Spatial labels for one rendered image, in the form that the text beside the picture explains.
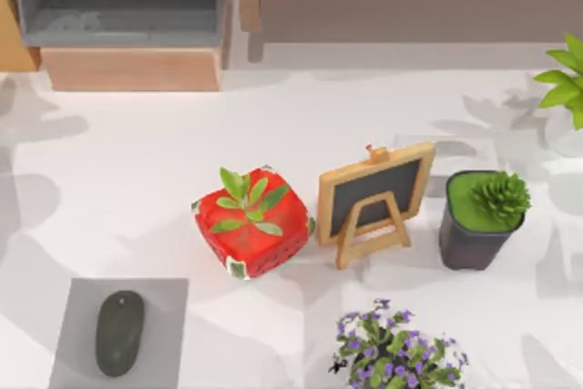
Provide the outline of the red plant pot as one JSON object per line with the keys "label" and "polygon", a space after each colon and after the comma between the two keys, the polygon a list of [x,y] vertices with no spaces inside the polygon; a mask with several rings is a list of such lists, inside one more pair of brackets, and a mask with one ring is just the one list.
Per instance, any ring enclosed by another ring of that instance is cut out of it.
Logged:
{"label": "red plant pot", "polygon": [[315,219],[270,166],[220,169],[222,188],[191,203],[203,239],[227,272],[250,280],[285,263],[312,236]]}

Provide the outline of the wooden framed blackboard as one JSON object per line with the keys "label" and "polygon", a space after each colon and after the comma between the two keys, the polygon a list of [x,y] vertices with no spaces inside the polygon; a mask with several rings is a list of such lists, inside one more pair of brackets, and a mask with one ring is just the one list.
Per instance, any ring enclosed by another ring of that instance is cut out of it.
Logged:
{"label": "wooden framed blackboard", "polygon": [[339,270],[379,250],[411,245],[404,222],[420,210],[435,157],[430,141],[367,150],[368,159],[328,171],[319,180],[317,241],[336,248]]}

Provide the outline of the pale wooden drawer front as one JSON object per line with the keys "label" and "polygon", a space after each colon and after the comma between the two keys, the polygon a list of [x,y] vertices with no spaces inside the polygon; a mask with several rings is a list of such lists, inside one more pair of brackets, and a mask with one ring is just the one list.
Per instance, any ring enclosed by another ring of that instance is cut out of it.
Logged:
{"label": "pale wooden drawer front", "polygon": [[43,47],[58,91],[218,91],[223,54],[195,47]]}

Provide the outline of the black pot with green plant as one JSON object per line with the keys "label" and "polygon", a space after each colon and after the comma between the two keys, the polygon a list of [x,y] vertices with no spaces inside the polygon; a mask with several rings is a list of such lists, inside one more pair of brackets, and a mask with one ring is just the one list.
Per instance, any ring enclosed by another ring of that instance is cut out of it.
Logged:
{"label": "black pot with green plant", "polygon": [[445,184],[438,233],[443,264],[483,271],[523,225],[531,197],[526,182],[503,170],[462,170]]}

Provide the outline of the grey mouse pad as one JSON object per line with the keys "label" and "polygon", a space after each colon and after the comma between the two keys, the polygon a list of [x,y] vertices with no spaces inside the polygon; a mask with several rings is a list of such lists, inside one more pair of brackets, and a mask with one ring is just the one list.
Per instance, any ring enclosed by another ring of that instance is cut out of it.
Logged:
{"label": "grey mouse pad", "polygon": [[[178,389],[186,279],[74,279],[48,389]],[[114,292],[145,303],[137,358],[127,373],[107,376],[96,355],[98,310]]]}

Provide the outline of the purple flowering plant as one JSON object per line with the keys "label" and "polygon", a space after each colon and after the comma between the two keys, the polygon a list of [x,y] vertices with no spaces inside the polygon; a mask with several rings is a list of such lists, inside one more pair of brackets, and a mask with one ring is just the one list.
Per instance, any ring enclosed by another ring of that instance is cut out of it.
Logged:
{"label": "purple flowering plant", "polygon": [[422,333],[413,318],[383,298],[370,310],[346,313],[336,323],[328,372],[345,370],[345,389],[468,389],[469,359],[457,340]]}

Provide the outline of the dark grey computer mouse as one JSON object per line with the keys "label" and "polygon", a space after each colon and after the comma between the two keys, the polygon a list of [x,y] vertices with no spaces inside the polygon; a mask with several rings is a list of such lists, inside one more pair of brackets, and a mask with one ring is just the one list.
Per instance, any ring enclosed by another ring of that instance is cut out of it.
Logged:
{"label": "dark grey computer mouse", "polygon": [[121,290],[102,302],[96,324],[95,358],[102,374],[118,378],[138,359],[146,320],[146,303],[140,294]]}

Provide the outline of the white pot with leafy plant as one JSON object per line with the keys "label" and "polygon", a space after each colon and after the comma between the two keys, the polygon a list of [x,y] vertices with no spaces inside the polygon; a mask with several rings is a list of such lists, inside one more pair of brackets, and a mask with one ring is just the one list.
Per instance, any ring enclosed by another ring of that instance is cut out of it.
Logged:
{"label": "white pot with leafy plant", "polygon": [[548,111],[544,140],[557,154],[583,158],[583,39],[565,34],[564,49],[546,54],[569,70],[549,69],[536,76],[552,88],[541,98],[539,109]]}

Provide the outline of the wooden cupboard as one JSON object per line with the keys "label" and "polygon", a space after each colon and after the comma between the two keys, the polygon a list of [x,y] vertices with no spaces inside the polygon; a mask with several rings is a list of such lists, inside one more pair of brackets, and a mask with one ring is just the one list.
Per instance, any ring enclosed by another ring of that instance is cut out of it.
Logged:
{"label": "wooden cupboard", "polygon": [[0,0],[0,73],[35,72],[40,62],[39,49],[23,43],[16,0]]}

